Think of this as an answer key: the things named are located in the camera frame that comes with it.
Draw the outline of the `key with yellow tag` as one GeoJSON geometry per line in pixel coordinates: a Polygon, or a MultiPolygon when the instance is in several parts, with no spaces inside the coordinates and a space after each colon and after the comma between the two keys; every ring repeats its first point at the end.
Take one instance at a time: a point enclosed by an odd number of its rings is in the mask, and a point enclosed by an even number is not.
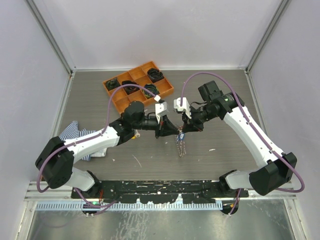
{"type": "Polygon", "coordinates": [[[132,139],[136,139],[136,138],[139,138],[140,137],[140,133],[135,133],[135,135],[132,137],[132,139]]]}

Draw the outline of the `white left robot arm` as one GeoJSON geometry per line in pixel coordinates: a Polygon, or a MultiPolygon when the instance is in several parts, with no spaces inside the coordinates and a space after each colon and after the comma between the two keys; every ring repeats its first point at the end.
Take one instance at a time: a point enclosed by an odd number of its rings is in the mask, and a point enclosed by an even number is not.
{"type": "Polygon", "coordinates": [[[133,101],[106,129],[69,140],[51,138],[35,162],[40,177],[50,189],[70,186],[88,198],[97,197],[102,189],[98,178],[89,170],[75,168],[74,164],[92,153],[126,143],[137,130],[154,131],[156,138],[178,135],[180,131],[168,119],[167,112],[163,100],[155,104],[152,116],[145,114],[142,102],[133,101]]]}

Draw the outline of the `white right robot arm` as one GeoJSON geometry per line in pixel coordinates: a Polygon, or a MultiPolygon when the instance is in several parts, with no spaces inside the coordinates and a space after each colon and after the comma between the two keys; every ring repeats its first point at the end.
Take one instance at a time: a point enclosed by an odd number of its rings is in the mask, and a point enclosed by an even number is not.
{"type": "Polygon", "coordinates": [[[297,157],[284,153],[268,138],[237,95],[223,94],[215,81],[198,91],[205,102],[199,108],[192,107],[185,97],[174,100],[175,110],[182,113],[183,133],[201,132],[205,122],[220,118],[240,137],[257,165],[256,170],[232,170],[222,175],[219,191],[223,196],[231,197],[237,189],[253,189],[265,196],[291,180],[297,157]]]}

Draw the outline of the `blue yellow rolled tie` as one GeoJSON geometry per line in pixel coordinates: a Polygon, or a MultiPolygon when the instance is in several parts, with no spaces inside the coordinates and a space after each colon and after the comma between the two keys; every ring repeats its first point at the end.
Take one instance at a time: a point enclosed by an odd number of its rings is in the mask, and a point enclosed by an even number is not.
{"type": "Polygon", "coordinates": [[[154,94],[155,96],[158,95],[160,93],[160,91],[158,90],[158,88],[152,84],[152,83],[147,83],[144,85],[144,89],[142,90],[144,96],[147,98],[147,99],[150,99],[150,98],[153,98],[153,95],[154,94]]]}

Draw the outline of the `orange compartment tray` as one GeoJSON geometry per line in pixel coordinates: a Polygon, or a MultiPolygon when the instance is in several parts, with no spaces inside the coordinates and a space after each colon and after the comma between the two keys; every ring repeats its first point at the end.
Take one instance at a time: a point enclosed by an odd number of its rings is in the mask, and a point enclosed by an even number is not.
{"type": "Polygon", "coordinates": [[[113,95],[111,102],[119,114],[133,101],[142,102],[145,106],[155,102],[152,95],[140,87],[162,99],[174,93],[173,85],[153,61],[113,76],[102,84],[107,94],[113,95]]]}

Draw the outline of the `dark rolled tie far left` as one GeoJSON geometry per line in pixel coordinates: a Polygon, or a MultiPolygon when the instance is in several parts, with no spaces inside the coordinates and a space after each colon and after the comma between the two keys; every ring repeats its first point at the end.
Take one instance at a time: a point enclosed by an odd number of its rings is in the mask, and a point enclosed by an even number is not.
{"type": "Polygon", "coordinates": [[[119,81],[118,81],[118,78],[117,78],[117,77],[114,77],[114,78],[112,78],[112,79],[110,79],[110,80],[107,80],[107,81],[104,83],[104,85],[105,85],[105,87],[106,87],[106,89],[107,89],[108,91],[111,91],[111,90],[113,90],[113,89],[118,88],[118,87],[120,86],[120,83],[119,83],[119,81]]]}

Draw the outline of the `blue striped cloth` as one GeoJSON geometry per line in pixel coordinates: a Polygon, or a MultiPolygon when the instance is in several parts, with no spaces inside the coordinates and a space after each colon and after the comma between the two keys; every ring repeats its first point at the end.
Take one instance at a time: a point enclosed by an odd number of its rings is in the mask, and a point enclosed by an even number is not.
{"type": "MultiPolygon", "coordinates": [[[[83,128],[82,130],[79,130],[79,123],[78,121],[72,121],[59,135],[59,138],[63,141],[75,139],[79,137],[83,137],[88,134],[94,133],[95,130],[87,130],[83,128]]],[[[96,151],[94,153],[91,153],[90,155],[87,155],[82,158],[83,161],[89,162],[91,158],[102,158],[105,157],[107,154],[107,148],[103,148],[99,151],[96,151]]]]}

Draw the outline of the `black mounting base plate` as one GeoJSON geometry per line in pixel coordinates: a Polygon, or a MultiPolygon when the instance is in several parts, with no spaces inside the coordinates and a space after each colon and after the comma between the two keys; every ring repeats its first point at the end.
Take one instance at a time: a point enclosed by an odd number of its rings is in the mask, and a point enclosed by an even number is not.
{"type": "Polygon", "coordinates": [[[213,180],[103,180],[94,197],[107,203],[135,204],[139,200],[142,204],[172,204],[180,196],[183,204],[204,204],[234,199],[237,194],[237,190],[222,190],[213,180]]]}

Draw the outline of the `aluminium corner post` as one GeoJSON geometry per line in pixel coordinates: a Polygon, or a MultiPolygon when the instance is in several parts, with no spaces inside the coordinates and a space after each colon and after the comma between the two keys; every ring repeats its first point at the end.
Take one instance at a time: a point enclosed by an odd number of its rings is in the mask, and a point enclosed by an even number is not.
{"type": "Polygon", "coordinates": [[[245,71],[249,73],[252,68],[254,67],[256,61],[258,60],[261,52],[263,51],[265,45],[267,44],[268,40],[272,36],[274,30],[276,29],[278,23],[280,22],[282,16],[286,12],[288,6],[290,5],[292,1],[291,0],[281,0],[279,2],[278,7],[276,8],[269,24],[267,25],[266,30],[264,31],[261,40],[259,41],[252,57],[250,58],[250,61],[248,65],[245,68],[245,71]]]}

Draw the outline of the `left aluminium frame post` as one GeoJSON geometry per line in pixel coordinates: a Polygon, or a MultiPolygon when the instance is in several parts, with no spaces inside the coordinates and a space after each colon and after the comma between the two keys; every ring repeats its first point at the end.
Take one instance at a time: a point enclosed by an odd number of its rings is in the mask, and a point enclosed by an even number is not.
{"type": "Polygon", "coordinates": [[[36,5],[34,0],[25,0],[24,1],[26,5],[28,6],[30,12],[34,16],[36,22],[38,23],[39,27],[41,28],[44,36],[48,40],[49,44],[53,48],[53,51],[55,52],[57,58],[62,63],[64,69],[67,71],[67,73],[71,76],[74,73],[73,68],[68,63],[65,54],[63,53],[62,49],[60,48],[58,42],[56,41],[56,38],[54,37],[50,27],[48,26],[45,18],[43,17],[42,13],[40,12],[38,6],[36,5]]]}

